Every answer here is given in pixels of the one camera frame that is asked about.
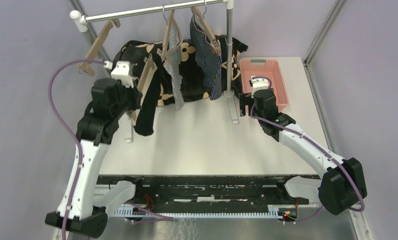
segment plastic basket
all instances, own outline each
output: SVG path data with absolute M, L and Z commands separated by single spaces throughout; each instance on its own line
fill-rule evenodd
M 278 111 L 281 112 L 289 104 L 285 82 L 277 60 L 244 58 L 240 60 L 240 72 L 243 93 L 252 93 L 252 86 L 249 83 L 252 76 L 265 76 L 272 82 Z

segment blue striped cloth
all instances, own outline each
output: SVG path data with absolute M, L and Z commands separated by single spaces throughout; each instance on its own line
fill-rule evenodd
M 183 43 L 183 37 L 180 34 L 179 28 L 174 20 L 171 23 L 169 31 L 168 51 L 166 52 L 168 58 L 164 59 L 163 67 L 165 68 L 166 72 L 171 75 L 172 94 L 174 95 L 175 109 L 176 111 L 180 111 L 185 105 L 185 100 L 183 99 L 182 92 L 180 91 L 182 88 L 183 77 L 180 75 L 179 71 L 179 65 L 182 62 L 181 45 Z
M 190 22 L 190 37 L 193 46 L 196 48 L 195 60 L 197 65 L 205 74 L 203 84 L 212 88 L 210 94 L 211 100 L 217 100 L 223 95 L 221 86 L 221 64 L 223 59 L 221 51 L 216 51 L 207 34 L 201 26 L 195 22 L 195 15 L 193 14 Z

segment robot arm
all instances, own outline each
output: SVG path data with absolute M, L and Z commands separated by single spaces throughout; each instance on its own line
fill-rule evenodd
M 272 89 L 269 89 L 269 85 L 262 86 L 263 82 L 260 79 L 256 77 L 252 77 L 252 79 L 255 80 L 251 81 L 253 88 L 255 89 L 259 83 L 257 85 L 259 90 L 254 91 L 255 108 L 252 108 L 249 114 L 259 118 L 259 124 L 267 135 L 292 149 L 321 178 L 321 180 L 317 180 L 300 176 L 288 177 L 281 181 L 281 186 L 287 194 L 291 197 L 306 198 L 312 202 L 321 202 L 334 215 L 339 215 L 356 204 L 359 201 L 358 196 L 345 174 L 334 163 L 334 159 L 345 168 L 357 186 L 361 197 L 365 198 L 367 188 L 361 163 L 355 158 L 345 160 L 342 156 L 330 152 L 314 141 L 293 118 L 278 111 L 276 96 Z M 330 159 L 323 153 L 324 151 L 331 155 Z
M 46 224 L 62 227 L 68 199 L 72 194 L 66 229 L 98 238 L 105 230 L 108 215 L 134 197 L 136 185 L 124 180 L 105 195 L 94 197 L 102 162 L 119 128 L 118 120 L 124 113 L 140 108 L 142 94 L 132 79 L 132 67 L 129 62 L 118 62 L 111 73 L 112 78 L 98 79 L 91 88 L 92 102 L 78 122 L 76 132 L 83 149 L 82 163 L 79 164 L 77 148 L 65 194 L 57 210 L 46 215 Z M 71 193 L 75 179 L 77 182 Z

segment red wire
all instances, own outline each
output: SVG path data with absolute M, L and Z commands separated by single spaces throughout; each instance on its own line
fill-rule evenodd
M 147 201 L 146 201 L 146 208 L 148 208 L 148 206 L 149 206 L 149 194 L 145 194 L 145 195 L 143 195 L 143 197 L 146 197 L 147 198 Z
M 298 208 L 298 206 L 299 206 L 299 198 L 297 197 L 296 198 L 296 204 L 295 204 L 293 210 L 296 210 Z
M 154 207 L 155 207 L 154 201 L 152 200 L 151 197 L 149 197 L 149 194 L 147 194 L 147 193 L 143 197 L 147 198 L 146 208 L 149 207 L 149 200 L 152 202 L 152 207 L 150 208 L 150 211 L 152 211 L 154 209 Z
M 152 211 L 152 210 L 154 209 L 154 207 L 155 207 L 155 203 L 154 203 L 154 201 L 152 200 L 152 198 L 149 197 L 149 199 L 150 199 L 150 201 L 152 202 L 152 208 L 150 209 L 150 211 Z

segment white tabletop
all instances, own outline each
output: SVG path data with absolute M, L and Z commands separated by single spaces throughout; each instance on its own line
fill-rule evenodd
M 271 59 L 280 64 L 290 101 L 283 112 L 326 147 L 301 58 Z M 249 116 L 239 120 L 240 124 L 232 124 L 224 97 L 189 102 L 179 112 L 174 104 L 157 107 L 153 135 L 134 134 L 134 142 L 126 143 L 128 121 L 124 117 L 119 121 L 119 130 L 113 136 L 100 174 L 315 174 L 296 153 L 266 135 L 257 120 Z

